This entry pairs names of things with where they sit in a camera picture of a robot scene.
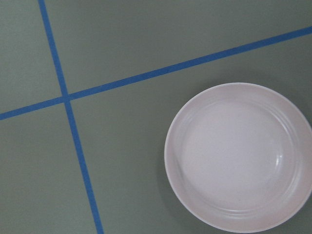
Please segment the pink plate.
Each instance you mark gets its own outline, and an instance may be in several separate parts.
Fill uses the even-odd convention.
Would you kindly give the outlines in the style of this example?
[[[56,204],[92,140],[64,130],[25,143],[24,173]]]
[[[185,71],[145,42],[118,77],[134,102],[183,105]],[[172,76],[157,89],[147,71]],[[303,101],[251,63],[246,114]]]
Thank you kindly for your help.
[[[312,193],[312,129],[281,94],[226,83],[189,100],[166,136],[164,163],[183,206],[234,233],[274,228]]]

